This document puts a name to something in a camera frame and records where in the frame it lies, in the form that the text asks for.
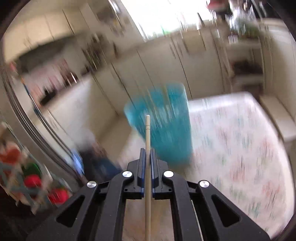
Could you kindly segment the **bamboo chopstick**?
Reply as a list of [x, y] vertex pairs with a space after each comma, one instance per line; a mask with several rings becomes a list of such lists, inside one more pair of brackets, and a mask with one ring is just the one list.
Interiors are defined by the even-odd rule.
[[145, 241], [151, 240], [151, 118], [145, 117]]

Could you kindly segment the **teal perforated plastic basket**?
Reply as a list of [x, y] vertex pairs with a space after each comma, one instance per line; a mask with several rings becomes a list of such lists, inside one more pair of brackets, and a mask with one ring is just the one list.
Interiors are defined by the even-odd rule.
[[151, 147], [172, 165], [189, 162], [193, 152], [186, 90], [181, 83], [160, 85], [136, 95], [124, 107], [130, 126], [145, 138], [150, 116]]

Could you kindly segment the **cream kitchen cabinets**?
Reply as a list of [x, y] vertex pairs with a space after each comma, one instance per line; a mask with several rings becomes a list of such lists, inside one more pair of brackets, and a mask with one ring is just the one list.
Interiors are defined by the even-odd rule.
[[221, 66], [206, 29], [146, 42], [109, 40], [92, 11], [60, 11], [4, 34], [3, 55], [22, 108], [44, 133], [75, 144], [101, 137], [137, 95], [182, 83], [188, 99], [221, 94]]

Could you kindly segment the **white shelf rack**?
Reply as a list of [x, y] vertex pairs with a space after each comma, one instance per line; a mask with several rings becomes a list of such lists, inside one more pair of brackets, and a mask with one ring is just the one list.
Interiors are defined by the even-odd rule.
[[259, 28], [246, 21], [232, 23], [220, 46], [230, 91], [259, 95], [265, 81]]

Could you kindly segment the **floral tablecloth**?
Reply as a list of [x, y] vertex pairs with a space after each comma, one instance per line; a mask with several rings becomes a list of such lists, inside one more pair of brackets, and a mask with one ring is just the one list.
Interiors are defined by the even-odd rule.
[[[188, 101], [193, 152], [189, 162], [168, 165], [188, 181], [208, 180], [271, 238], [295, 209], [290, 161], [276, 130], [249, 93]], [[126, 167], [144, 147], [130, 126], [116, 162]]]

